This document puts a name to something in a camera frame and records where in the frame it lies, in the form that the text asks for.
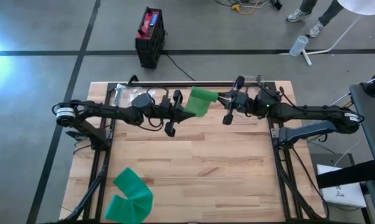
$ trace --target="floor tile line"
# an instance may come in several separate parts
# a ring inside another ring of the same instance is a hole
[[[307,49],[315,52],[323,49]],[[289,49],[196,49],[196,50],[163,50],[162,55],[277,55],[288,53]],[[375,54],[375,49],[334,49],[327,54]],[[0,51],[0,56],[128,56],[137,55],[135,50],[31,50]]]
[[[75,88],[76,80],[78,78],[78,74],[80,72],[82,61],[84,57],[84,52],[86,51],[89,40],[93,31],[93,26],[95,25],[95,21],[99,12],[99,8],[101,5],[101,0],[96,0],[95,5],[93,6],[93,10],[90,16],[90,20],[88,23],[88,27],[86,28],[81,48],[78,52],[78,57],[76,58],[76,62],[70,77],[70,81],[68,82],[67,90],[65,92],[64,101],[70,100]],[[42,200],[44,199],[46,186],[50,177],[50,171],[52,170],[53,162],[55,159],[57,146],[60,141],[60,136],[62,135],[62,127],[56,126],[55,131],[53,132],[52,140],[50,142],[49,150],[46,156],[44,168],[42,169],[42,173],[39,179],[39,183],[37,186],[37,190],[35,191],[35,196],[32,201],[31,209],[27,218],[27,224],[35,224],[37,221],[37,217],[39,214],[40,206],[42,204]]]

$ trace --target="clear plastic bag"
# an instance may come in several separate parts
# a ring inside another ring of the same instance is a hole
[[[122,84],[117,84],[115,88],[115,96],[112,105],[119,106],[119,107],[128,107],[132,105],[132,101],[139,96],[140,94],[146,93],[147,90],[137,86],[137,87],[129,87]],[[149,94],[151,97],[154,97],[155,90],[149,90]]]

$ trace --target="wire bundle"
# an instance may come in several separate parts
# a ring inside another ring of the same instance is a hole
[[[265,3],[267,3],[269,0],[266,1],[261,1],[257,0],[255,3],[252,3],[250,0],[228,0],[228,3],[223,3],[219,0],[213,0],[215,3],[221,5],[221,6],[226,6],[226,7],[231,7],[233,10],[238,11],[242,15],[250,15],[254,12],[255,9],[260,9],[262,8]],[[250,12],[242,12],[240,10],[241,7],[246,7],[246,8],[252,8]]]

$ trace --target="person's leg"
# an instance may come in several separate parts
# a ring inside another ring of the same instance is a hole
[[[341,4],[337,0],[333,0],[330,7],[324,12],[324,14],[318,18],[318,20],[326,26],[338,13],[343,9]]]
[[[316,5],[317,0],[303,0],[299,9],[306,14],[312,13],[314,6]]]
[[[287,21],[297,22],[301,19],[309,17],[316,3],[317,0],[303,0],[299,9],[296,9],[287,17]]]
[[[316,24],[306,33],[307,36],[314,38],[320,34],[323,28],[343,9],[337,0],[333,0],[330,7],[324,14],[318,18]]]

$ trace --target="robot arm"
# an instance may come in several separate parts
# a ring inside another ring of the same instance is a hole
[[[90,138],[92,149],[99,149],[100,147],[107,145],[105,131],[93,127],[86,121],[87,118],[97,116],[102,118],[119,119],[127,124],[139,127],[144,122],[144,117],[148,118],[149,121],[150,119],[159,119],[160,124],[158,126],[153,126],[159,129],[149,129],[150,131],[160,130],[164,125],[163,120],[168,119],[169,122],[165,125],[165,132],[168,136],[174,137],[174,123],[180,123],[185,119],[194,117],[195,114],[183,110],[183,107],[181,106],[183,96],[180,90],[174,92],[173,99],[174,103],[172,104],[167,93],[162,97],[160,104],[156,105],[150,94],[143,93],[137,96],[128,108],[103,105],[102,103],[95,103],[93,101],[82,102],[72,100],[56,104],[52,108],[52,111],[55,113],[54,109],[55,107],[58,107],[57,112],[55,113],[58,125],[79,130],[79,132]]]
[[[270,89],[264,83],[261,83],[260,77],[257,79],[257,83],[253,84],[260,88],[255,99],[248,96],[249,86],[246,88],[245,93],[239,91],[243,85],[244,77],[238,77],[231,91],[218,93],[218,101],[228,110],[223,119],[223,124],[231,124],[233,110],[244,113],[246,116],[257,116],[259,119],[267,117],[275,123],[284,123],[291,119],[324,121],[296,129],[280,128],[273,130],[273,135],[279,138],[280,145],[283,147],[290,147],[300,138],[307,138],[317,134],[332,132],[342,134],[355,133],[363,120],[361,115],[351,111],[349,108],[340,108],[335,105],[295,106],[292,102],[290,104],[282,103],[281,98],[285,96],[284,90],[282,88],[280,88],[280,91]]]

